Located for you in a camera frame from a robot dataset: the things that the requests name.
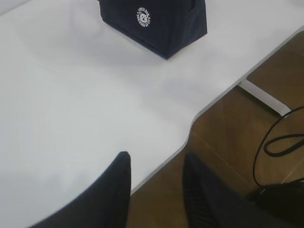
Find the white desk leg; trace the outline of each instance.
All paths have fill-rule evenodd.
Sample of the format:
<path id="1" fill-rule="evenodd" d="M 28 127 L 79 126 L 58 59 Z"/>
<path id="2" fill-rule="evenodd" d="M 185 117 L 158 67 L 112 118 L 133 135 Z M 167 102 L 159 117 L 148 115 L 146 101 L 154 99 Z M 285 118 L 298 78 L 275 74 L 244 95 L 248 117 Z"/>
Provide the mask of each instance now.
<path id="1" fill-rule="evenodd" d="M 242 81 L 238 84 L 239 87 L 250 93 L 252 96 L 265 103 L 267 106 L 275 110 L 281 116 L 290 112 L 290 108 L 288 108 L 285 104 L 266 93 L 264 90 L 257 87 L 255 84 L 249 82 L 248 80 Z"/>

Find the navy blue bag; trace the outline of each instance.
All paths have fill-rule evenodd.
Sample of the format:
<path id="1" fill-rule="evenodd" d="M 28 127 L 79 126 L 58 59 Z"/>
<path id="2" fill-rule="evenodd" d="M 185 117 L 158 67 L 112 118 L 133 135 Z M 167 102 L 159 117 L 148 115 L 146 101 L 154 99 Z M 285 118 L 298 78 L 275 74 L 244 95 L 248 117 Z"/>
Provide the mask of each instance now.
<path id="1" fill-rule="evenodd" d="M 205 0 L 99 0 L 107 24 L 168 59 L 207 33 Z"/>

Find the brown floor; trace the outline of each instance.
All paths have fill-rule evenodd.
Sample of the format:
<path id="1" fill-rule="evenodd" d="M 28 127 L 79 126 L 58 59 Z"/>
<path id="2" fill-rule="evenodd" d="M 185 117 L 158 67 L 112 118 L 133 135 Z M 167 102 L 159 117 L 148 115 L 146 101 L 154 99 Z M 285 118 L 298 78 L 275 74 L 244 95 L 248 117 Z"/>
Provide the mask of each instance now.
<path id="1" fill-rule="evenodd" d="M 248 79 L 291 109 L 304 105 L 304 33 L 270 57 Z M 131 197 L 128 228 L 186 228 L 181 172 L 192 149 L 221 179 L 242 195 L 256 188 L 252 162 L 260 141 L 279 118 L 268 107 L 236 87 L 194 123 L 186 148 Z M 304 132 L 304 111 L 290 115 L 269 138 Z M 287 147 L 285 141 L 274 151 Z M 257 162 L 261 184 L 304 177 L 304 148 L 282 158 L 263 152 Z"/>

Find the black cable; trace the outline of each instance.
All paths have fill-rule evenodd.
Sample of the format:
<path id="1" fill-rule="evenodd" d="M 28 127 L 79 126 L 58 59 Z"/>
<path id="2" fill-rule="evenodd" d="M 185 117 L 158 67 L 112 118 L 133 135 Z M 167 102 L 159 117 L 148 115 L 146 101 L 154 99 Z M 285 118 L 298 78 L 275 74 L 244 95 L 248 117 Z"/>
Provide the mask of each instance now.
<path id="1" fill-rule="evenodd" d="M 290 115 L 291 113 L 294 113 L 296 111 L 299 111 L 301 109 L 304 109 L 304 106 L 301 106 L 301 107 L 298 107 L 288 113 L 286 113 L 285 115 L 283 115 L 280 119 L 278 119 L 271 127 L 270 129 L 268 130 L 268 132 L 266 133 L 266 135 L 264 136 L 261 144 L 259 145 L 258 147 L 258 150 L 256 152 L 256 155 L 255 155 L 255 158 L 253 160 L 253 168 L 252 168 L 252 176 L 253 176 L 253 180 L 255 181 L 255 183 L 259 186 L 259 187 L 262 187 L 262 185 L 260 185 L 256 179 L 256 162 L 257 162 L 257 157 L 260 153 L 260 150 L 266 140 L 266 138 L 268 137 L 268 135 L 270 134 L 270 132 L 272 131 L 272 129 L 279 123 L 281 122 L 283 119 L 285 119 L 285 117 L 287 117 L 288 115 Z M 288 149 L 282 151 L 282 152 L 279 152 L 279 153 L 272 153 L 268 150 L 268 146 L 272 143 L 275 143 L 279 140 L 282 140 L 282 139 L 287 139 L 287 138 L 296 138 L 296 137 L 304 137 L 304 133 L 300 133 L 300 134 L 289 134 L 289 135 L 284 135 L 284 136 L 280 136 L 280 137 L 276 137 L 268 142 L 265 143 L 264 145 L 264 151 L 267 155 L 271 156 L 271 157 L 282 157 L 282 156 L 285 156 L 289 153 L 292 153 L 293 151 L 297 150 L 298 148 L 300 148 L 301 146 L 304 145 L 304 139 L 297 142 L 296 144 L 292 145 L 291 147 L 289 147 Z M 298 180 L 295 180 L 293 182 L 296 182 L 296 181 L 303 181 L 304 178 L 301 178 L 301 179 L 298 179 Z"/>

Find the black fabric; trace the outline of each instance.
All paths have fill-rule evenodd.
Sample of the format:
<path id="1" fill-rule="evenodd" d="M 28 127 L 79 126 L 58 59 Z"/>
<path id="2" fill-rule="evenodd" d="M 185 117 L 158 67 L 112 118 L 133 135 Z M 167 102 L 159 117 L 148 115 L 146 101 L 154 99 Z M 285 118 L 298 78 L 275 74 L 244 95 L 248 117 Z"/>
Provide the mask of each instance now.
<path id="1" fill-rule="evenodd" d="M 168 59 L 207 33 L 205 0 L 99 0 L 107 24 Z M 146 27 L 137 13 L 149 13 Z"/>
<path id="2" fill-rule="evenodd" d="M 183 194 L 190 228 L 291 228 L 243 199 L 194 153 L 185 157 Z"/>
<path id="3" fill-rule="evenodd" d="M 124 228 L 130 189 L 130 156 L 121 152 L 85 192 L 32 228 Z"/>

